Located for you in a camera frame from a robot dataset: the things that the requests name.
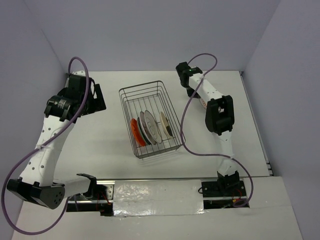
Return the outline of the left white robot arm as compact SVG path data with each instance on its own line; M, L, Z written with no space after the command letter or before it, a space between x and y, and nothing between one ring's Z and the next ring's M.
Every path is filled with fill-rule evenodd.
M6 189L20 199L49 209L56 209L64 198L82 195L90 200L97 196L96 177L78 173L75 178L54 179L54 172L65 141L76 124L73 116L79 109L86 89L89 90L80 116L106 110L99 84L91 78L70 74L68 85L46 103L43 127L35 153L17 179L10 179Z

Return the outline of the white plate grey lines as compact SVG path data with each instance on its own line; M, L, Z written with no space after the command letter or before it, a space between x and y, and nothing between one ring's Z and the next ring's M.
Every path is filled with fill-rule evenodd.
M156 119L148 110L144 112L144 116L150 134L152 135L157 144L161 144L163 140Z

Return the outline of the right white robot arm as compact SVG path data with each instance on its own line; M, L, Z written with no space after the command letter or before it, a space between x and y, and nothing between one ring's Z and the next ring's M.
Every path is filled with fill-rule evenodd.
M195 153L182 142L187 152L199 157L220 157L217 168L217 190L223 196L228 196L240 184L240 175L236 163L232 160L232 130L235 123L234 102L230 95L223 95L206 79L199 67L190 67L187 62L181 62L176 67L180 84L187 91L190 100L205 101L205 126L214 137L220 149L219 153Z

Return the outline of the plate with orange sunburst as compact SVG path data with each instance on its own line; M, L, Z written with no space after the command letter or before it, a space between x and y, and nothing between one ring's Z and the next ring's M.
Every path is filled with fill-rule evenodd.
M204 109L207 109L207 103L202 98L199 99L199 102L201 103Z

